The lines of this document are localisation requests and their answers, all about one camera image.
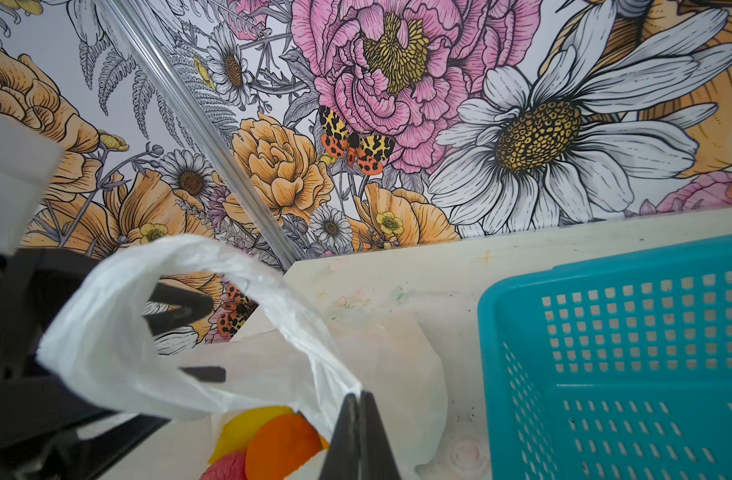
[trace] red object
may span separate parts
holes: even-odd
[[[201,480],[247,480],[246,450],[220,458],[201,475]]]

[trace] orange object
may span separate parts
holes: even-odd
[[[248,444],[246,478],[283,480],[321,450],[318,432],[303,416],[275,417]]]

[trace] yellow flower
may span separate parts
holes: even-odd
[[[362,221],[350,219],[355,251],[460,238],[444,212],[423,195],[403,188],[390,192],[377,184],[368,184],[365,197],[365,203],[354,198]]]
[[[112,135],[104,130],[97,130],[100,134],[100,142],[110,151],[128,151],[129,145],[118,135]]]
[[[327,166],[331,167],[333,164],[337,163],[338,159],[332,157],[331,155],[323,154],[321,155],[321,161]]]
[[[115,173],[112,182],[123,176]],[[172,190],[161,174],[146,170],[137,174],[129,190],[124,184],[102,192],[104,205],[91,202],[78,220],[65,248],[92,258],[103,259],[119,248],[146,244],[163,235],[196,234],[214,237],[214,230],[201,224],[177,203],[186,200],[203,208],[201,202],[184,190]],[[50,202],[54,216],[42,210],[28,226],[22,246],[48,248],[59,245],[57,231],[65,231],[75,221],[86,198],[78,195],[70,202]]]
[[[281,225],[284,214],[310,223],[315,209],[332,198],[329,193],[334,183],[326,164],[316,162],[313,143],[274,118],[259,114],[259,120],[241,122],[241,129],[232,137],[232,148],[233,157]],[[235,195],[228,196],[223,206],[230,218],[255,228]]]
[[[169,234],[169,228],[166,225],[161,224],[144,224],[140,227],[140,238],[141,244],[149,244],[154,240],[163,238],[164,236],[171,236]]]
[[[69,202],[78,193],[96,189],[96,172],[102,163],[83,154],[97,149],[100,136],[25,54],[17,60],[0,50],[0,114],[65,149],[45,198]]]
[[[392,239],[404,232],[404,222],[395,216],[393,212],[384,212],[377,214],[377,225],[387,238]]]
[[[216,90],[216,87],[214,86],[214,81],[212,78],[208,75],[208,70],[206,70],[206,66],[201,62],[201,59],[197,56],[192,58],[192,62],[196,65],[196,70],[198,73],[200,73],[201,78],[203,79],[203,83],[206,84],[207,87],[209,87],[211,90]]]
[[[0,0],[0,4],[12,10],[22,8],[33,15],[40,15],[44,12],[44,7],[37,0]]]
[[[617,15],[606,50],[595,70],[621,60],[652,35],[688,20],[707,8],[723,8],[728,12],[728,23],[705,47],[732,43],[732,2],[717,0],[652,0],[646,14],[638,18]],[[552,57],[560,50],[589,8],[574,16],[554,42],[550,54],[540,70],[544,72]],[[718,111],[707,120],[686,129],[689,137],[699,143],[694,165],[680,173],[680,178],[721,170],[732,165],[732,66],[710,82],[672,101],[639,112],[639,120],[657,120],[676,110],[694,104],[717,103]]]

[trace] white daisy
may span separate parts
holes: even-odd
[[[189,150],[174,150],[161,157],[159,162],[163,169],[163,181],[208,205],[208,196],[216,184],[212,178],[214,168],[203,155],[193,155]]]
[[[628,175],[671,178],[692,166],[698,144],[683,129],[713,115],[698,104],[661,121],[599,123],[594,114],[650,108],[679,98],[732,64],[732,44],[698,50],[726,25],[709,9],[641,43],[592,72],[616,6],[594,6],[534,84],[513,67],[489,70],[484,98],[462,103],[462,120],[437,142],[458,148],[430,177],[432,201],[452,207],[456,225],[480,222],[486,234],[592,219],[633,200]]]
[[[353,231],[341,211],[327,204],[319,206],[310,216],[310,227],[323,244],[334,248],[337,253],[352,251]]]
[[[248,63],[241,56],[238,39],[230,32],[226,23],[214,27],[208,38],[206,68],[212,77],[217,93],[223,100],[246,110],[248,84],[254,82],[254,75],[248,71]]]

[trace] tabletop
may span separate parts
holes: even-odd
[[[441,358],[449,394],[447,425],[438,452],[418,472],[429,479],[485,480],[492,477],[492,470],[496,476],[488,446],[489,435],[496,432],[486,427],[480,363],[476,308],[483,292],[510,276],[559,264],[728,234],[732,234],[732,208],[304,260],[294,264],[284,278],[324,318],[340,309],[368,311],[390,302],[414,311]],[[236,338],[274,328],[260,307]],[[186,426],[162,428],[103,480],[124,478],[131,472],[134,478],[197,478],[186,473],[187,468],[154,458],[176,448],[178,442],[195,444],[193,436],[178,439]],[[200,422],[192,431],[205,436],[206,429]]]

